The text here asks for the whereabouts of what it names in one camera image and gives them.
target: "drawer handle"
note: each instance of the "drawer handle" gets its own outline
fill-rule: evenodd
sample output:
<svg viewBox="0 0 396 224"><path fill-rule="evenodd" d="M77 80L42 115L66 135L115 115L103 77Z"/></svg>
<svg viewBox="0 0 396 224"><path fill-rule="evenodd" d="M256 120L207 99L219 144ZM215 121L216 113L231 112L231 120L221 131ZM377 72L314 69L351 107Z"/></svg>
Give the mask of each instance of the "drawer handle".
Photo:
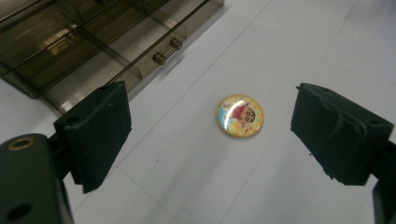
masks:
<svg viewBox="0 0 396 224"><path fill-rule="evenodd" d="M183 42L173 37L169 42L169 45L166 46L161 52L155 52L152 60L159 65L164 65L166 64L166 60L177 50L180 50L182 47Z"/></svg>

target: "white surface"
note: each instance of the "white surface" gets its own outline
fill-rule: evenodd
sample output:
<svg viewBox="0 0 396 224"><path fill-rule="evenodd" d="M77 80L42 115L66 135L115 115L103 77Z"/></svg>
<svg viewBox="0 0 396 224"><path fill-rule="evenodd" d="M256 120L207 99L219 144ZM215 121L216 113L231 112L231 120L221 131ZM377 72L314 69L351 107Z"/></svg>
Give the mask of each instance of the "white surface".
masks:
<svg viewBox="0 0 396 224"><path fill-rule="evenodd" d="M179 63L131 103L133 130L97 191L66 178L76 223L373 223L371 190L330 180L290 131L301 82L396 123L390 0L230 0ZM0 82L0 140L53 133L56 117ZM218 102L261 103L262 131L224 134ZM390 140L396 141L395 133Z"/></svg>

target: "bolt hole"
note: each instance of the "bolt hole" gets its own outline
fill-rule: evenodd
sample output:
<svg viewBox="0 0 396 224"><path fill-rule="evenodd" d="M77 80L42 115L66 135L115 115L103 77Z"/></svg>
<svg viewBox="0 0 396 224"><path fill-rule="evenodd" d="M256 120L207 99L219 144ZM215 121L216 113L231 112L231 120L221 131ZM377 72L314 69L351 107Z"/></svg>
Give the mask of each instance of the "bolt hole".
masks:
<svg viewBox="0 0 396 224"><path fill-rule="evenodd" d="M15 142L11 143L8 146L8 149L13 150L13 151L21 150L21 149L31 146L33 144L33 142L34 142L33 138L21 138L21 139L16 140Z"/></svg>
<svg viewBox="0 0 396 224"><path fill-rule="evenodd" d="M78 121L78 118L73 117L73 118L67 119L66 121L67 121L68 123L76 123L76 122Z"/></svg>
<svg viewBox="0 0 396 224"><path fill-rule="evenodd" d="M11 211L8 212L7 219L8 221L15 221L26 217L31 211L32 205L30 203L23 203L11 209Z"/></svg>
<svg viewBox="0 0 396 224"><path fill-rule="evenodd" d="M376 119L370 119L370 120L369 120L369 123L374 124L374 125L378 125L378 124L379 124L379 121L376 120Z"/></svg>

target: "cartoon character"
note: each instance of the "cartoon character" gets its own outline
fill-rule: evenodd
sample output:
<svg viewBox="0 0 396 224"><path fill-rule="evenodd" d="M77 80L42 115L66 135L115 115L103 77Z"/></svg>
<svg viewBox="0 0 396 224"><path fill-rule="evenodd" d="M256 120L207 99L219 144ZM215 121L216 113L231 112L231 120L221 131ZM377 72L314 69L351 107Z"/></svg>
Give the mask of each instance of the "cartoon character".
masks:
<svg viewBox="0 0 396 224"><path fill-rule="evenodd" d="M255 118L256 114L251 109L249 104L237 106L233 110L232 119L237 119L242 127L244 127L248 123L252 123Z"/></svg>

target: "round badge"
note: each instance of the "round badge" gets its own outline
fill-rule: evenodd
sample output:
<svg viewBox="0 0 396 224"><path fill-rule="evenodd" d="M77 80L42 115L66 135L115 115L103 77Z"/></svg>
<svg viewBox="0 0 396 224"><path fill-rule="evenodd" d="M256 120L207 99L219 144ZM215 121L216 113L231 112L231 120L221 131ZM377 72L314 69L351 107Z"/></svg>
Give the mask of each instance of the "round badge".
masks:
<svg viewBox="0 0 396 224"><path fill-rule="evenodd" d="M246 95L232 95L221 101L217 111L220 128L234 137L249 137L264 124L262 107Z"/></svg>

